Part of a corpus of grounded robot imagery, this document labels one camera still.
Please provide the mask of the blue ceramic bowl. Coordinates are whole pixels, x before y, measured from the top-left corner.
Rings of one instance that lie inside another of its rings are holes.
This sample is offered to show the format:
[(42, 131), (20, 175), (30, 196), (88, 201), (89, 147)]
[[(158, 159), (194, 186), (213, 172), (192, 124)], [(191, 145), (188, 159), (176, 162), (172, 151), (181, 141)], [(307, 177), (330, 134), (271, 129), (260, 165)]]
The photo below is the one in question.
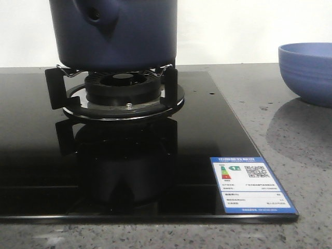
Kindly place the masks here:
[(278, 48), (285, 84), (305, 102), (331, 108), (331, 43), (294, 43)]

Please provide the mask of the blue cooking pot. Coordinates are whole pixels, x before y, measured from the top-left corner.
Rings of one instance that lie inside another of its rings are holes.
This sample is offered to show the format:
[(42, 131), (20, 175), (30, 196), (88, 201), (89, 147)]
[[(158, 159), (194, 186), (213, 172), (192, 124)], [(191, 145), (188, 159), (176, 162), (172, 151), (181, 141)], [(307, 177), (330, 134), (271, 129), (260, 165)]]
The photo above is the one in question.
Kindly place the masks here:
[(77, 70), (129, 71), (176, 58), (177, 1), (50, 1), (60, 61)]

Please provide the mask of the right gas burner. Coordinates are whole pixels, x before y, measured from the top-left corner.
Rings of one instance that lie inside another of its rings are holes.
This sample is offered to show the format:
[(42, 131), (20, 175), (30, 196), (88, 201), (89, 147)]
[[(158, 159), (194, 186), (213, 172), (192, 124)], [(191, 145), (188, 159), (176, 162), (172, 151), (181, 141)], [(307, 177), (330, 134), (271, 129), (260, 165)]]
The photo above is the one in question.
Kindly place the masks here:
[(124, 106), (142, 104), (161, 93), (158, 77), (143, 73), (93, 73), (85, 78), (89, 102), (100, 105)]

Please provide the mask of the black right pan support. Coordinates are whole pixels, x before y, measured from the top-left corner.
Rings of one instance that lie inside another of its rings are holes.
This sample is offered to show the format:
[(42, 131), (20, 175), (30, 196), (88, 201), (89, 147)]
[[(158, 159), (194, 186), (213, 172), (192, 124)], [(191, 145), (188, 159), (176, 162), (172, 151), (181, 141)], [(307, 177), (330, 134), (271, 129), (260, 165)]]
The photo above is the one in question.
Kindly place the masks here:
[(124, 106), (100, 105), (89, 102), (85, 88), (85, 80), (81, 85), (66, 89), (64, 74), (55, 68), (45, 71), (52, 109), (63, 109), (69, 117), (85, 121), (126, 122), (168, 117), (179, 111), (184, 105), (184, 90), (178, 84), (178, 71), (169, 67), (161, 77), (161, 93), (149, 102), (142, 104), (127, 103)]

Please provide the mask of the blue energy label sticker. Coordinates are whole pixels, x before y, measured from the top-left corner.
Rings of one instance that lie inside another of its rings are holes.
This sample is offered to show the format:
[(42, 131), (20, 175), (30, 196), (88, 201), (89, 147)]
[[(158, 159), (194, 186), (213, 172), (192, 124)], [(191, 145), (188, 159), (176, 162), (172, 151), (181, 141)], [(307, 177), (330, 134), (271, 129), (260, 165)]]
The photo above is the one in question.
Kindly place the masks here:
[(227, 214), (297, 214), (262, 157), (211, 157)]

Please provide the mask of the black glass gas stove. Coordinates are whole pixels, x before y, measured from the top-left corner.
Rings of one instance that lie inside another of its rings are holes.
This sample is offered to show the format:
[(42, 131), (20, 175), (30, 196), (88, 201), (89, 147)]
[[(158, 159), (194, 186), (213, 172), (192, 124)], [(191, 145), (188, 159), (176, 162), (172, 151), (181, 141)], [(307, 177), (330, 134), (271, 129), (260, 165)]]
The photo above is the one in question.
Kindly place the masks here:
[(181, 72), (184, 107), (139, 124), (52, 110), (42, 72), (1, 73), (2, 223), (289, 223), (227, 214), (211, 157), (261, 157), (206, 72)]

